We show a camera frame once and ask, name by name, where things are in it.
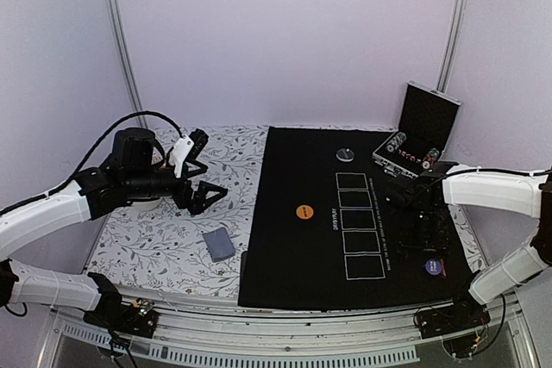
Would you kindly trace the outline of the triangular all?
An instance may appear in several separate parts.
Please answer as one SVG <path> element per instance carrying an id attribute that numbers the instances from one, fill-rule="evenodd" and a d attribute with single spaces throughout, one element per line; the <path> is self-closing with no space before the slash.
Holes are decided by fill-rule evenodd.
<path id="1" fill-rule="evenodd" d="M 440 269 L 441 269 L 441 271 L 440 271 L 440 276 L 441 276 L 442 278 L 446 278 L 446 277 L 447 277 L 447 273 L 446 273 L 446 268 L 445 268 L 444 259 L 439 258 L 437 261 L 438 261 L 438 263 L 439 263 L 440 266 L 441 266 L 441 267 L 440 267 Z"/>

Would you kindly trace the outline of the purple small blind button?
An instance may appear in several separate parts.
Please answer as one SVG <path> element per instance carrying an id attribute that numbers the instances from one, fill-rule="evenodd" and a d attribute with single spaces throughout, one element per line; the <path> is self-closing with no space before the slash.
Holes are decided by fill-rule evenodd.
<path id="1" fill-rule="evenodd" d="M 426 272 L 432 276 L 442 274 L 442 263 L 439 259 L 428 259 L 424 265 Z"/>

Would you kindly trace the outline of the orange big blind button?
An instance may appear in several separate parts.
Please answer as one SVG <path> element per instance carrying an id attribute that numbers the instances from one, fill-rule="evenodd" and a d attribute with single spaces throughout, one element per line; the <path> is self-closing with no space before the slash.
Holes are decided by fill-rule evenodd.
<path id="1" fill-rule="evenodd" d="M 301 220 L 309 220 L 314 216 L 314 209 L 307 204 L 301 204 L 296 208 L 296 215 Z"/>

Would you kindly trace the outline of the black dealer button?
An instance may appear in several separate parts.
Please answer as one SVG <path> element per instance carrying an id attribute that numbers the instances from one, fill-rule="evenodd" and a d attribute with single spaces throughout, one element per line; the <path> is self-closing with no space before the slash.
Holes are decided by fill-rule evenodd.
<path id="1" fill-rule="evenodd" d="M 340 148 L 336 152 L 336 158 L 343 163 L 352 162 L 354 160 L 354 151 L 350 148 Z"/>

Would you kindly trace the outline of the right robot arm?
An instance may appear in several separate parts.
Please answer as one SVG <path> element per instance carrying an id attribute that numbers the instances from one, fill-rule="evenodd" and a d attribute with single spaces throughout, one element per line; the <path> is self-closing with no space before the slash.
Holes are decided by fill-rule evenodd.
<path id="1" fill-rule="evenodd" d="M 485 248 L 499 236 L 504 255 L 478 271 L 465 297 L 451 305 L 446 322 L 463 330 L 476 320 L 479 305 L 522 286 L 551 266 L 551 170 L 515 171 L 437 162 L 410 178 L 398 175 L 386 186 L 386 200 L 424 215 L 466 209 Z"/>

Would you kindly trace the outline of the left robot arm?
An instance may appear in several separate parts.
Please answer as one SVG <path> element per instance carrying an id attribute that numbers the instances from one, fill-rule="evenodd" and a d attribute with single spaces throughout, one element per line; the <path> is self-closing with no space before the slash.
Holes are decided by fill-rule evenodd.
<path id="1" fill-rule="evenodd" d="M 103 274 L 67 274 L 27 266 L 11 259 L 22 247 L 57 230 L 95 221 L 119 208 L 149 211 L 170 198 L 178 209 L 198 215 L 227 195 L 227 190 L 192 178 L 207 172 L 198 155 L 209 136 L 201 129 L 179 134 L 164 149 L 146 128 L 107 131 L 113 147 L 99 167 L 82 164 L 64 182 L 37 196 L 1 211 L 1 306 L 40 303 L 81 309 L 85 321 L 120 328 L 128 319 L 147 312 L 141 306 L 125 306 L 122 296 Z"/>

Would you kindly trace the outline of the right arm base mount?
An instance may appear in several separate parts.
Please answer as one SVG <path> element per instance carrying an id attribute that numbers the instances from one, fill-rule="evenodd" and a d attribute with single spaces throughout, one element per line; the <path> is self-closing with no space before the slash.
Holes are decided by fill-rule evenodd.
<path id="1" fill-rule="evenodd" d="M 423 339 L 472 329 L 470 334 L 442 343 L 445 352 L 454 359 L 469 359 L 476 354 L 490 321 L 486 305 L 459 296 L 448 306 L 419 309 L 413 316 L 413 323 Z"/>

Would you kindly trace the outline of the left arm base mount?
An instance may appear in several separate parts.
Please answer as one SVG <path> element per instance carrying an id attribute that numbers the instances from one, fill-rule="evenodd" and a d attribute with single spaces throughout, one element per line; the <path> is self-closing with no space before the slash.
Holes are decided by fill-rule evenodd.
<path id="1" fill-rule="evenodd" d="M 102 293 L 97 306 L 84 312 L 83 320 L 108 331 L 152 339 L 159 313 L 151 300 L 139 297 L 124 304 L 122 296 L 113 291 Z"/>

